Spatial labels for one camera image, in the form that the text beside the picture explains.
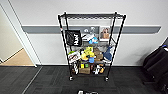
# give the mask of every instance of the picture frame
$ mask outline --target picture frame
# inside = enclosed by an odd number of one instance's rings
[[[109,41],[110,37],[110,27],[100,26],[99,29],[99,41]]]

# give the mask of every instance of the yellow object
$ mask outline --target yellow object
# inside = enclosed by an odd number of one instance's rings
[[[89,52],[89,55],[90,55],[90,57],[94,57],[94,53],[93,52]]]
[[[103,64],[99,64],[100,67],[103,67],[104,65]]]
[[[84,53],[86,54],[86,56],[90,56],[90,57],[94,57],[94,53],[93,53],[93,47],[86,47],[86,50],[84,50]]]
[[[100,73],[103,73],[103,72],[104,72],[104,69],[103,69],[103,68],[101,68]]]
[[[85,54],[85,53],[83,53],[83,54],[81,55],[81,58],[82,58],[82,60],[88,60],[88,58],[86,57],[86,54]]]
[[[84,64],[81,64],[81,68],[84,68]]]

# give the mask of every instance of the shelf post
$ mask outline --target shelf post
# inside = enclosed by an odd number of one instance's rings
[[[118,37],[117,37],[117,42],[116,42],[116,45],[115,45],[115,48],[114,48],[114,52],[113,52],[113,56],[112,56],[112,60],[111,60],[111,63],[110,63],[110,68],[109,68],[108,73],[107,73],[107,78],[109,76],[109,72],[110,72],[110,69],[111,69],[111,66],[112,66],[112,63],[113,63],[113,60],[114,60],[114,56],[115,56],[115,53],[116,53],[116,50],[117,50],[117,46],[118,46],[118,42],[119,42],[119,39],[120,39],[121,31],[123,29],[125,18],[126,18],[126,15],[123,16],[123,20],[122,20],[122,23],[121,23],[119,34],[118,34]]]
[[[68,59],[68,53],[67,53],[67,48],[66,48],[66,43],[65,43],[65,37],[64,37],[64,32],[63,32],[62,24],[61,24],[61,17],[60,17],[60,15],[58,15],[58,20],[59,20],[59,24],[60,24],[62,39],[63,39],[63,42],[64,42],[64,49],[65,49],[66,58],[67,58],[67,61],[68,61],[70,77],[72,78],[71,68],[70,68],[70,63],[69,63],[69,59]]]
[[[114,19],[111,18],[111,19],[113,19],[113,24],[111,26],[111,34],[110,34],[110,38],[109,38],[109,45],[110,45],[110,42],[111,42],[111,39],[112,39],[112,33],[113,33],[113,29],[114,29],[114,23],[115,23],[116,15],[117,15],[117,12],[115,12],[115,14],[114,14]]]
[[[67,14],[66,14],[66,12],[64,12],[64,15],[65,15],[66,27],[67,27],[67,30],[69,30],[68,19],[67,19]]]

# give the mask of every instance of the package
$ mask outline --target package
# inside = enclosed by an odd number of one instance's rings
[[[89,41],[94,37],[94,34],[87,34],[82,37],[82,41]]]
[[[90,74],[90,67],[88,67],[88,68],[79,68],[79,73]]]
[[[95,55],[101,54],[101,51],[98,48],[93,48],[93,53]]]
[[[81,58],[79,52],[73,52],[72,54],[68,55],[69,63],[75,62]]]
[[[93,52],[96,56],[95,61],[100,61],[101,59],[103,59],[103,54],[98,48],[94,48]]]

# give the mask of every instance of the baseboard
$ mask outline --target baseboard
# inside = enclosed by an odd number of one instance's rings
[[[16,53],[14,53],[13,55],[11,55],[9,58],[7,58],[6,60],[2,61],[2,63],[6,62],[7,60],[9,60],[10,58],[12,58],[13,56],[15,56],[17,53],[19,53],[21,50],[23,50],[23,48],[21,48],[19,51],[17,51]]]

